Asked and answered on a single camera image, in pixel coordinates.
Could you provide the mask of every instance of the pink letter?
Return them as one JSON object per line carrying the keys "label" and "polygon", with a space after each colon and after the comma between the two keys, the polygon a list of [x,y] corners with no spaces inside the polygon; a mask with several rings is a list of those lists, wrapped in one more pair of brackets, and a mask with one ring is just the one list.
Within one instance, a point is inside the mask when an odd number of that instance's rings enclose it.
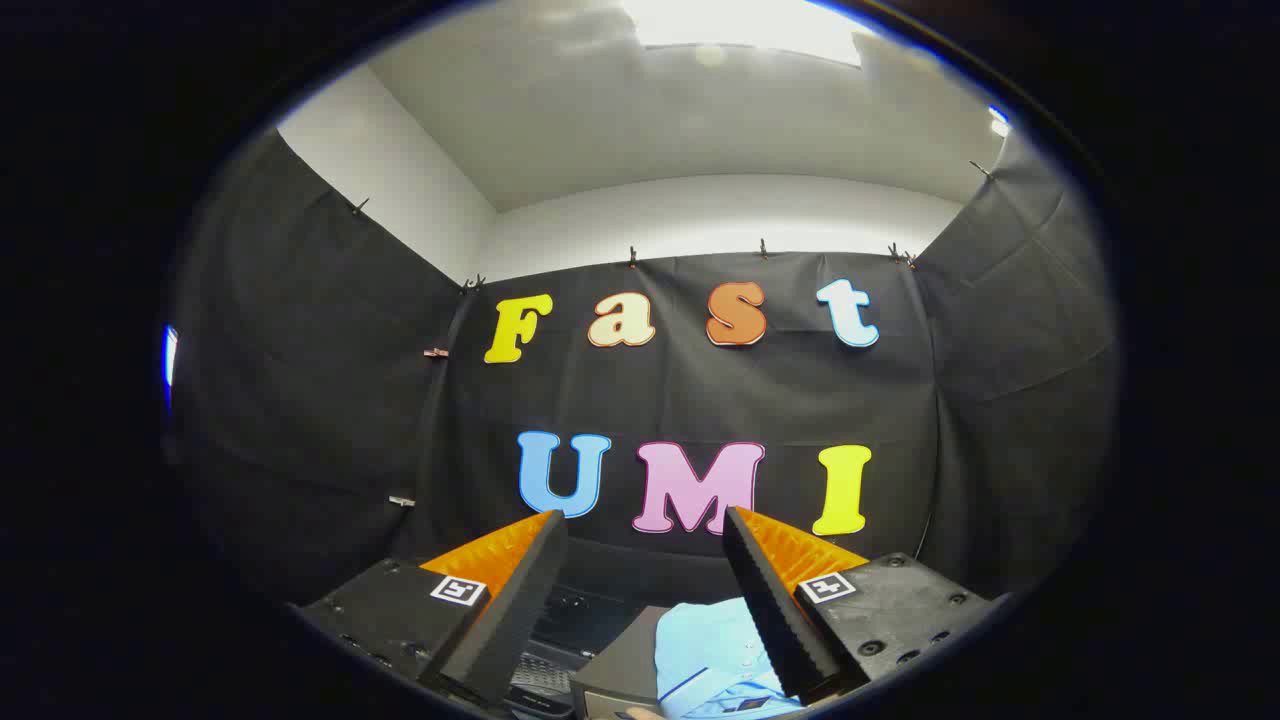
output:
{"label": "pink letter", "polygon": [[667,518],[669,497],[686,533],[698,528],[716,502],[716,515],[707,523],[707,532],[718,536],[724,532],[724,510],[731,506],[751,510],[755,466],[764,457],[764,446],[754,442],[726,445],[701,480],[690,466],[685,448],[673,442],[641,445],[636,455],[645,461],[646,474],[644,510],[631,521],[632,528],[641,533],[669,532],[675,527]]}

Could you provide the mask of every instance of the white wall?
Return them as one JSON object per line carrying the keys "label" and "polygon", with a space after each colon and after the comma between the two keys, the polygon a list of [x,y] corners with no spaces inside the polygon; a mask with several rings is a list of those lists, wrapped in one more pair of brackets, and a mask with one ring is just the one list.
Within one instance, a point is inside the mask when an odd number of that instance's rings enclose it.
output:
{"label": "white wall", "polygon": [[367,67],[280,124],[284,141],[352,204],[456,282],[483,270],[497,214]]}
{"label": "white wall", "polygon": [[498,217],[488,281],[640,258],[833,251],[919,254],[960,211],[929,195],[808,176],[700,176],[623,184]]}

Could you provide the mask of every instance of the black fabric backdrop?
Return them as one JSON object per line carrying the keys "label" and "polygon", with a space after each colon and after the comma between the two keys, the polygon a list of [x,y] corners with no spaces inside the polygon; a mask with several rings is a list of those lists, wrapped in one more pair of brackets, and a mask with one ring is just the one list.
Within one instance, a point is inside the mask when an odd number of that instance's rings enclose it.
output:
{"label": "black fabric backdrop", "polygon": [[1100,229],[1019,133],[920,255],[942,405],[920,560],[979,593],[1064,557],[1103,489],[1119,382]]}
{"label": "black fabric backdrop", "polygon": [[[518,433],[559,436],[561,495],[576,482],[572,436],[603,434],[600,497],[570,520],[561,580],[712,602],[736,593],[718,536],[631,527],[639,446],[680,443],[701,477],[724,445],[760,443],[755,509],[808,529],[826,492],[818,452],[864,445],[867,527],[828,539],[867,556],[922,548],[986,594],[1025,587],[1096,500],[1114,329],[1073,196],[1016,136],[992,178],[918,270],[860,254],[724,254],[460,295],[271,132],[219,186],[184,264],[174,406],[196,506],[251,580],[307,602],[389,552],[430,556],[531,514]],[[870,296],[870,347],[840,342],[817,301],[838,278]],[[714,346],[707,297],[745,281],[765,292],[768,331]],[[627,291],[652,301],[657,337],[590,345],[595,304]],[[540,293],[554,309],[522,357],[485,364],[494,306]],[[449,359],[422,357],[433,346]]]}
{"label": "black fabric backdrop", "polygon": [[204,209],[174,327],[175,421],[209,532],[308,602],[384,557],[412,496],[424,400],[458,287],[271,131]]}
{"label": "black fabric backdrop", "polygon": [[[457,543],[527,516],[518,492],[525,430],[561,438],[550,487],[570,495],[579,433],[603,434],[600,496],[568,520],[571,556],[564,580],[652,602],[713,601],[736,584],[721,538],[698,528],[662,534],[632,529],[645,489],[636,450],[680,443],[701,477],[731,442],[765,447],[756,468],[755,509],[809,528],[822,514],[827,470],[818,452],[864,445],[861,532],[829,539],[864,555],[914,551],[933,488],[936,398],[924,309],[905,264],[858,254],[783,254],[768,260],[726,254],[596,265],[485,284],[468,301],[444,377],[448,439],[439,446],[424,495],[449,497],[452,512],[429,519],[445,543]],[[818,288],[850,278],[872,297],[865,323],[881,337],[867,348],[844,345],[832,331]],[[707,338],[707,297],[726,282],[763,290],[768,329],[755,345],[719,347]],[[639,347],[595,347],[586,337],[595,304],[640,292],[653,305],[657,336]],[[485,364],[506,299],[549,293],[516,363]]]}

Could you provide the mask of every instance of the light blue cloth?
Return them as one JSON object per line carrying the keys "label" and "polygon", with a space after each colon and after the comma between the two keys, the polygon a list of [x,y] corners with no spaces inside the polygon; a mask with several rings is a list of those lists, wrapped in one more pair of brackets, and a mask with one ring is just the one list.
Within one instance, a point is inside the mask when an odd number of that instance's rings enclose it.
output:
{"label": "light blue cloth", "polygon": [[804,707],[782,694],[740,597],[672,607],[658,620],[654,665],[668,720],[760,720]]}

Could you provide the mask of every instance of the ceiling light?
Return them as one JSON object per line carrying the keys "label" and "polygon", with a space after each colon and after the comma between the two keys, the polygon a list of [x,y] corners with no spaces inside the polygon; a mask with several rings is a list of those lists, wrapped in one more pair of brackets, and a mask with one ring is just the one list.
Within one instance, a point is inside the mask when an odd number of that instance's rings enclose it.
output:
{"label": "ceiling light", "polygon": [[645,47],[746,45],[860,68],[854,33],[867,26],[805,0],[621,0]]}
{"label": "ceiling light", "polygon": [[166,325],[164,333],[164,384],[173,386],[173,360],[178,355],[178,331]]}

